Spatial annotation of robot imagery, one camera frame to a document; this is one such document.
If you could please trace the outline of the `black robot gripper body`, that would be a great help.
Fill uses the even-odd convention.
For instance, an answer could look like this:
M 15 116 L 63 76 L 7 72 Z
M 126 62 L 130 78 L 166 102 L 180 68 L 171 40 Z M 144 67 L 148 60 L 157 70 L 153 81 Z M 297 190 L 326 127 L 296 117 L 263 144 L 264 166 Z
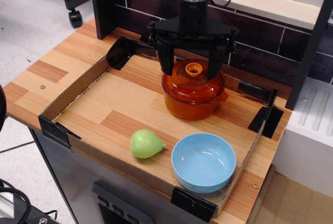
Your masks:
M 147 25 L 149 45 L 159 54 L 169 54 L 176 48 L 206 51 L 235 51 L 239 30 L 215 21 L 208 15 L 208 3 L 213 0 L 178 0 L 179 15 Z

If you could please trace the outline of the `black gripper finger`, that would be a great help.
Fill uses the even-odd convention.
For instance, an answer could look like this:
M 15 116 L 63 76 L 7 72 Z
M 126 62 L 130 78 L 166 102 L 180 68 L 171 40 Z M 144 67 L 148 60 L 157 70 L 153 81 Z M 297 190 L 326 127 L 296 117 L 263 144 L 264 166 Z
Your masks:
M 174 66 L 174 47 L 162 42 L 157 43 L 157 55 L 162 71 L 171 76 Z
M 208 64 L 208 80 L 218 76 L 224 62 L 224 49 L 213 49 L 210 51 Z

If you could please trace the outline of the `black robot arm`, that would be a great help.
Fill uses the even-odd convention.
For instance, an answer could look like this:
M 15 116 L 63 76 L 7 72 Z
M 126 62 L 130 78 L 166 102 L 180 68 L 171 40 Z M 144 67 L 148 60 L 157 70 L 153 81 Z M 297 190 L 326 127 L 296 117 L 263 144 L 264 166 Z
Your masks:
M 215 78 L 230 53 L 235 51 L 235 37 L 239 30 L 215 21 L 208 15 L 208 4 L 213 0 L 178 0 L 180 14 L 177 17 L 152 21 L 149 44 L 157 51 L 162 71 L 172 75 L 174 50 L 208 51 L 209 80 Z

